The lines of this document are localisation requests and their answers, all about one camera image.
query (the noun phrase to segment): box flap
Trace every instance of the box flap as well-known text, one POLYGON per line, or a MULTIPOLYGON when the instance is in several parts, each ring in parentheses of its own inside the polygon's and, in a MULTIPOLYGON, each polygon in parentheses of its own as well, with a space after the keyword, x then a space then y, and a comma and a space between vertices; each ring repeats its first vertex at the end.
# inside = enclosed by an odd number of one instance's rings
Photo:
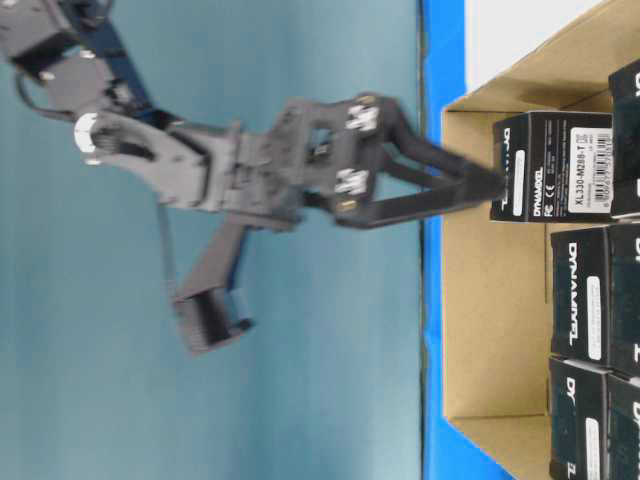
POLYGON ((602 93, 611 73, 640 57, 638 18, 637 0, 605 1, 449 110, 566 108, 602 93))
MULTIPOLYGON (((491 128, 505 116, 449 112, 445 144, 491 165, 491 128)), ((450 418, 546 411, 545 228, 490 222, 489 208, 447 215, 443 224, 444 413, 450 418)))
POLYGON ((549 478, 549 417, 457 419, 452 423, 514 478, 549 478))

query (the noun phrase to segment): cardboard box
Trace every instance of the cardboard box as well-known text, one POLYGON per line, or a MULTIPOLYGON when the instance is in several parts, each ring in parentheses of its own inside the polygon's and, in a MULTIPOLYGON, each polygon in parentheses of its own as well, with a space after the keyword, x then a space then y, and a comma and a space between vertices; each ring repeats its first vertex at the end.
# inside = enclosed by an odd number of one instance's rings
POLYGON ((493 127, 494 163, 507 177, 491 219, 609 222, 613 135, 606 113, 533 111, 493 127))
POLYGON ((640 382, 609 375, 610 480, 640 478, 640 382))
POLYGON ((609 478, 608 371, 552 357, 549 372, 551 478, 609 478))
POLYGON ((640 60, 609 77, 613 95, 615 182, 611 214, 640 216, 640 60))
MULTIPOLYGON (((605 1, 444 112, 444 144, 493 164, 493 124, 538 109, 611 113, 609 74, 640 58, 640 2, 605 1)), ((443 220, 444 415, 518 479, 549 478, 553 325, 549 233, 489 221, 490 205, 443 220)))

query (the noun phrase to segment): black cable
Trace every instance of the black cable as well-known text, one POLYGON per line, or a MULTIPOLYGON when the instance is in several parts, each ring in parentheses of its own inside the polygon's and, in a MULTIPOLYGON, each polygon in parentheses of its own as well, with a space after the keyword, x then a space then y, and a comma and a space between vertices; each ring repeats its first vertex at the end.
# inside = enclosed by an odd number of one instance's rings
POLYGON ((46 118, 52 118, 54 120, 62 120, 64 122, 75 122, 75 117, 72 112, 65 110, 50 110, 47 108, 38 107, 33 99, 29 96, 27 92, 27 87, 24 84, 25 74, 23 72, 17 72, 15 75, 15 87, 18 92, 18 96, 20 100, 31 110, 36 112, 38 115, 42 115, 46 118))
POLYGON ((169 224, 169 212, 167 207, 156 201, 156 213, 158 217, 158 229, 160 231, 160 248, 162 249, 162 267, 164 281, 170 299, 176 298, 178 291, 176 276, 176 261, 173 254, 173 241, 171 238, 171 225, 169 224))
MULTIPOLYGON (((423 0, 417 0, 418 8, 418 128, 419 134, 421 137, 426 137, 427 135, 427 123, 428 123, 428 110, 427 110, 427 85, 426 85, 426 76, 425 76, 425 68, 427 56, 429 54, 429 38, 427 37, 426 28, 427 25, 427 15, 425 11, 425 5, 423 0)), ((421 455, 420 455, 420 478, 425 478, 425 471, 427 469, 427 455, 428 455, 428 445, 425 439, 427 434, 427 429, 429 426, 428 422, 428 413, 427 413, 427 401, 429 398, 429 382, 428 382, 428 374, 429 374, 429 351, 427 350, 427 346, 425 344, 424 332, 427 328, 427 297, 425 294, 426 288, 426 278, 425 278, 425 267, 426 267, 426 251, 425 251, 425 241, 426 241, 426 227, 425 221, 422 220, 419 222, 419 231, 418 231, 418 242, 419 242, 419 252, 420 252, 420 447, 421 447, 421 455)))
POLYGON ((102 26, 104 22, 107 21, 109 15, 111 15, 111 10, 115 5, 115 0, 106 0, 104 4, 98 10, 98 13, 93 17, 85 17, 82 19, 82 23, 84 23, 87 27, 92 28, 93 30, 97 30, 102 26))

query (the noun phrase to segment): barcode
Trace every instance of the barcode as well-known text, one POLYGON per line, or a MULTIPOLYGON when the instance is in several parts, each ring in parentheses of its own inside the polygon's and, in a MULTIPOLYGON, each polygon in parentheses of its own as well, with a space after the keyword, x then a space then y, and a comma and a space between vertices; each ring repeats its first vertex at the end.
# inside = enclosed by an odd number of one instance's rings
POLYGON ((598 134, 596 138, 596 157, 593 171, 594 197, 596 202, 611 200, 611 162, 613 161, 613 142, 611 135, 598 134))

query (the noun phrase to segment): white label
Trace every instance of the white label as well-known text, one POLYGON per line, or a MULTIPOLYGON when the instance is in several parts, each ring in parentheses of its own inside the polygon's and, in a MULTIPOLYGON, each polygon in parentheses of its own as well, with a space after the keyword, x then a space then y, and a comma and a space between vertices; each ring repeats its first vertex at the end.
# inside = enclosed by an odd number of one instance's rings
POLYGON ((569 211, 609 213, 612 200, 612 129, 572 128, 569 211))
POLYGON ((362 195, 367 192, 367 180, 369 170, 354 170, 346 168, 337 174, 336 193, 348 193, 349 195, 362 195))
MULTIPOLYGON (((509 177, 509 170, 511 166, 511 129, 505 128, 502 133, 502 137, 504 138, 502 144, 504 145, 504 173, 507 177, 509 177)), ((504 207, 509 203, 509 189, 506 188, 504 192, 504 197, 502 197, 502 202, 500 204, 500 210, 504 212, 504 207)))
POLYGON ((522 199, 524 197, 524 150, 516 152, 516 166, 513 175, 513 215, 522 216, 522 199))
POLYGON ((587 335, 589 358, 602 360, 602 307, 600 305, 600 278, 587 278, 587 335))
POLYGON ((585 420, 587 437, 587 480, 600 480, 600 424, 593 418, 585 420))
POLYGON ((349 130, 360 130, 369 132, 378 128, 378 107, 365 107, 364 105, 354 105, 349 109, 349 120, 347 128, 349 130))
POLYGON ((76 139, 76 145, 82 153, 94 153, 96 151, 96 146, 91 138, 91 130, 97 121, 97 113, 85 113, 76 122, 73 134, 76 139))

